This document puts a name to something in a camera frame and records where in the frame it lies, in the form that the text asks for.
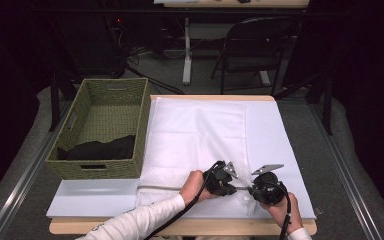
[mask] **white sleeve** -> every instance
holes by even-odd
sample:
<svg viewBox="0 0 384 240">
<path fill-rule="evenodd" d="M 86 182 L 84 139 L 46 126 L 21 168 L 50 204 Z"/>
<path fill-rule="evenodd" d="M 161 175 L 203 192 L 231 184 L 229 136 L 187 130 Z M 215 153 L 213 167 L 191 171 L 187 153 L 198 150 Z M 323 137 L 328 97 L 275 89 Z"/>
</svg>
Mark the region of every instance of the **white sleeve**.
<svg viewBox="0 0 384 240">
<path fill-rule="evenodd" d="M 289 234 L 288 240 L 311 240 L 311 236 L 307 229 L 300 228 Z"/>
<path fill-rule="evenodd" d="M 138 206 L 129 212 L 109 219 L 92 229 L 86 236 L 78 239 L 144 239 L 184 208 L 185 202 L 182 196 L 177 194 L 161 202 Z"/>
</svg>

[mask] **green woven basket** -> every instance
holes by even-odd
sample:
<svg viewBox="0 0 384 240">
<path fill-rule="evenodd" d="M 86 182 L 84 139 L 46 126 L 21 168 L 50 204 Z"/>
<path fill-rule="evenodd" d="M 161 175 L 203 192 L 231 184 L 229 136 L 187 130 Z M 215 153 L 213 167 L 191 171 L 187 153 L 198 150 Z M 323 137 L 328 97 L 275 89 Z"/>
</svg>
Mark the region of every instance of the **green woven basket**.
<svg viewBox="0 0 384 240">
<path fill-rule="evenodd" d="M 146 78 L 84 80 L 47 164 L 62 179 L 139 178 L 150 106 Z M 68 151 L 81 143 L 110 142 L 127 135 L 136 135 L 131 159 L 58 159 L 57 148 Z"/>
</svg>

